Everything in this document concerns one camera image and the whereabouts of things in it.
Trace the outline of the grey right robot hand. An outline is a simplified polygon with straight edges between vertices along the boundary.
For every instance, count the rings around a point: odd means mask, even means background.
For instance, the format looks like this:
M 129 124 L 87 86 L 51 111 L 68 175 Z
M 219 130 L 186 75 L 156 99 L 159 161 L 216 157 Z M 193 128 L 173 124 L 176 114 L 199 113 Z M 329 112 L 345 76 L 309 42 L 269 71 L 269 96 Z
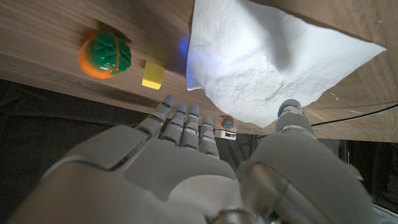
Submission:
M 79 143 L 41 178 L 10 223 L 373 223 L 359 175 L 320 143 L 294 99 L 237 170 L 213 122 L 166 97 L 134 128 Z

